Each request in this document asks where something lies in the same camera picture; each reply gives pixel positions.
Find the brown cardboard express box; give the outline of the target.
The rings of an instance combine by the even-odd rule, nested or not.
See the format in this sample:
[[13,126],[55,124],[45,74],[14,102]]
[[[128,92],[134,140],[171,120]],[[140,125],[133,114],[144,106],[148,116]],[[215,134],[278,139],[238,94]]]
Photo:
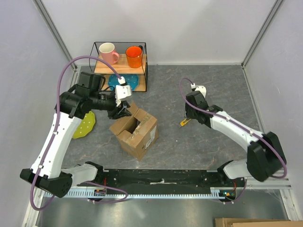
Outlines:
[[158,120],[139,108],[135,102],[127,110],[132,115],[116,120],[109,129],[116,136],[122,150],[140,161],[159,136]]

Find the green dotted plate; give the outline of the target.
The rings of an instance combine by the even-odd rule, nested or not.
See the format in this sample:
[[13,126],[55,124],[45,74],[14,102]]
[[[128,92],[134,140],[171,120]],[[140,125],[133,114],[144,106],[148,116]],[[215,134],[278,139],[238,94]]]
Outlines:
[[79,139],[87,136],[93,130],[95,123],[95,114],[92,111],[89,111],[81,121],[80,125],[77,127],[72,138]]

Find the cardboard sheet in corner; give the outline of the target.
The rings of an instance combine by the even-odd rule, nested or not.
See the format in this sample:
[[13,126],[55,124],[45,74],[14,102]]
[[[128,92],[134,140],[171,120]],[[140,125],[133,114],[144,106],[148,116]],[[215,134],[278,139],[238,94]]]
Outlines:
[[302,221],[275,219],[216,218],[216,227],[303,227]]

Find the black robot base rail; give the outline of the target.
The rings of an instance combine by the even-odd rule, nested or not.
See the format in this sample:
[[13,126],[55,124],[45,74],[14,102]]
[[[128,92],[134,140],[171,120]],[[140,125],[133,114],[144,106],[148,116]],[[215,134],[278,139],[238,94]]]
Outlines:
[[211,188],[237,188],[244,179],[221,179],[216,170],[108,169],[98,171],[93,183],[126,191],[129,195],[209,194]]

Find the blue dotted plate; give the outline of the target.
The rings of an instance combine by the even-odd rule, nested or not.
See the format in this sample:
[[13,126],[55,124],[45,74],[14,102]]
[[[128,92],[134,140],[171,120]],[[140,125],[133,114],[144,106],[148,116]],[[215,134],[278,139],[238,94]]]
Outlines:
[[[126,83],[130,85],[131,90],[135,90],[139,84],[139,77],[137,74],[121,74],[121,77],[124,77]],[[111,87],[111,90],[115,88],[117,85],[120,85],[118,82],[118,77],[115,74],[109,76],[108,86]]]

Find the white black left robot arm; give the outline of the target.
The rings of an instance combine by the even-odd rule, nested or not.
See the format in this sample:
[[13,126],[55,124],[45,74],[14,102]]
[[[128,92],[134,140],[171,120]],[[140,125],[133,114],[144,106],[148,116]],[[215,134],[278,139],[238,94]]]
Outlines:
[[103,183],[103,168],[93,162],[62,168],[69,143],[89,111],[107,111],[112,120],[131,115],[127,99],[132,91],[125,79],[119,78],[110,94],[102,94],[103,79],[100,74],[81,72],[78,83],[59,96],[45,144],[32,166],[22,169],[21,179],[59,198],[78,184],[89,181],[93,186],[99,186]]

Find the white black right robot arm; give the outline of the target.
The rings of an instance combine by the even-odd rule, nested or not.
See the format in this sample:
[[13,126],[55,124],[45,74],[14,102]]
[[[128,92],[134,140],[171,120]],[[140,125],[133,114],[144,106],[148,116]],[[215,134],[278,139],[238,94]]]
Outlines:
[[221,132],[247,152],[245,159],[231,160],[218,168],[217,181],[220,185],[228,186],[240,177],[253,177],[263,182],[270,177],[277,178],[276,172],[280,169],[284,171],[282,177],[286,177],[287,161],[275,133],[262,133],[251,129],[230,117],[220,107],[209,106],[204,94],[199,90],[188,93],[185,102],[188,118]]

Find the yellow utility knife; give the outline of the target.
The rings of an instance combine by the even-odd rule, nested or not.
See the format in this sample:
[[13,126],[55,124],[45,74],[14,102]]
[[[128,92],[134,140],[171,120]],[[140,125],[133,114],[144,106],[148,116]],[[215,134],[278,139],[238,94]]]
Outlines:
[[183,121],[180,122],[179,127],[184,127],[186,124],[188,124],[191,121],[190,118],[186,118]]

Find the orange ceramic mug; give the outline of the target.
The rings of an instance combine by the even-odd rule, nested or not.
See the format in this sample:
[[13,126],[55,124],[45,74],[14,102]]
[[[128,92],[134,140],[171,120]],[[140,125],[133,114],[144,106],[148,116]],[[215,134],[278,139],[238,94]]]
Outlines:
[[143,47],[130,46],[125,51],[128,66],[131,68],[139,68],[142,65]]

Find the pink ceramic mug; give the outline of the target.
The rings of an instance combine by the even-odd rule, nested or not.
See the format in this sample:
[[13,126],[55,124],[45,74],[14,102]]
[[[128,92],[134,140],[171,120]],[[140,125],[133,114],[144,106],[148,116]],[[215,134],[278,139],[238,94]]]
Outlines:
[[113,43],[101,44],[99,47],[99,52],[102,59],[110,65],[116,64],[120,59],[120,55],[116,52],[116,48]]

